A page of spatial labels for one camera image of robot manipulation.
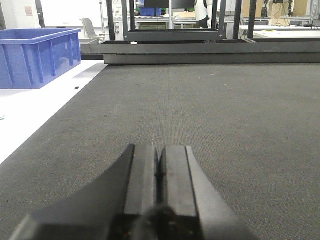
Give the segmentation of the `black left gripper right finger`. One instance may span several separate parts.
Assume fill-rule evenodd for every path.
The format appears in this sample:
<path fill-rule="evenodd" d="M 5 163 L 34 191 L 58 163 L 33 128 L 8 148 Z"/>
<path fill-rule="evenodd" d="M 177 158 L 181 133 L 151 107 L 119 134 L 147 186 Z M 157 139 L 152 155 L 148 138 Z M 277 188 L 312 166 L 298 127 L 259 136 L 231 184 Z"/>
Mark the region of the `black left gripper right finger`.
<path fill-rule="evenodd" d="M 190 146 L 166 146 L 159 162 L 164 240 L 255 240 L 200 167 Z"/>

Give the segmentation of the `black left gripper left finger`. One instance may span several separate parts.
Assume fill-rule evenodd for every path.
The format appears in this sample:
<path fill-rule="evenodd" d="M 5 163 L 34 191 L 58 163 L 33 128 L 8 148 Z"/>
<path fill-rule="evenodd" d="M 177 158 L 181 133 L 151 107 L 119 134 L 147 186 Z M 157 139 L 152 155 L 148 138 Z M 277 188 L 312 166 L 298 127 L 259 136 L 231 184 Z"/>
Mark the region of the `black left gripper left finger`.
<path fill-rule="evenodd" d="M 122 217 L 139 217 L 157 202 L 158 154 L 129 144 L 97 179 L 27 215 L 12 240 L 106 240 Z"/>

